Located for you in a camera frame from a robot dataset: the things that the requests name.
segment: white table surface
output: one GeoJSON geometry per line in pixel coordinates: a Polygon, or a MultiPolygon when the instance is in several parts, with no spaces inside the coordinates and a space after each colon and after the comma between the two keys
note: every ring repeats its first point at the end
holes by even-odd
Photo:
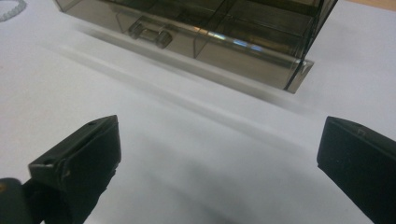
{"type": "Polygon", "coordinates": [[[371,223],[316,156],[327,116],[396,139],[396,12],[340,1],[297,93],[257,99],[27,3],[0,23],[1,177],[117,114],[122,162],[86,223],[371,223]]]}

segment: black plastic part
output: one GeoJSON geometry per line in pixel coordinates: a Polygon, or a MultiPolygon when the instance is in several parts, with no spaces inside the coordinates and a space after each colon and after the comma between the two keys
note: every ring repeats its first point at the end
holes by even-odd
{"type": "Polygon", "coordinates": [[[159,49],[164,49],[166,48],[170,43],[172,42],[172,36],[169,34],[167,31],[161,31],[156,40],[155,40],[155,45],[159,49]]]}
{"type": "Polygon", "coordinates": [[[58,224],[70,223],[58,190],[33,179],[23,184],[22,188],[34,224],[40,224],[44,219],[47,223],[49,220],[54,220],[58,224]]]}
{"type": "Polygon", "coordinates": [[[0,223],[34,223],[24,198],[21,182],[17,179],[0,179],[0,223]]]}
{"type": "Polygon", "coordinates": [[[140,24],[140,23],[134,23],[134,25],[132,25],[129,30],[128,30],[128,34],[132,39],[137,39],[139,38],[139,36],[142,34],[143,30],[145,29],[145,27],[140,24]]]}
{"type": "Polygon", "coordinates": [[[396,223],[396,142],[358,123],[328,117],[318,167],[374,223],[396,223]]]}
{"type": "Polygon", "coordinates": [[[82,126],[29,164],[32,180],[59,192],[47,224],[83,223],[120,162],[117,116],[82,126]]]}

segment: transparent plastic box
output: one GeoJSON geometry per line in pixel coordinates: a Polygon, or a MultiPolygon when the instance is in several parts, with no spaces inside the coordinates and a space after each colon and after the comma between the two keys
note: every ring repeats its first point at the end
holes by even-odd
{"type": "Polygon", "coordinates": [[[61,11],[248,79],[296,92],[337,0],[56,0],[61,11]]]}

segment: plastic compartment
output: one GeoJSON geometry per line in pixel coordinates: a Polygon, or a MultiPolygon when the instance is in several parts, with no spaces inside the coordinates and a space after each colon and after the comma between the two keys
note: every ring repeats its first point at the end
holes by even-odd
{"type": "Polygon", "coordinates": [[[296,92],[336,0],[58,0],[61,10],[251,80],[296,92]]]}

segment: white surface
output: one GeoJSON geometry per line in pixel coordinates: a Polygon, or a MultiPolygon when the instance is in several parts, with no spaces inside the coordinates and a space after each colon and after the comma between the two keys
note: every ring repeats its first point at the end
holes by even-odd
{"type": "Polygon", "coordinates": [[[395,12],[340,1],[301,88],[262,101],[27,2],[0,23],[0,176],[26,181],[30,161],[117,114],[122,162],[86,223],[370,223],[316,156],[329,115],[396,139],[395,12]]]}

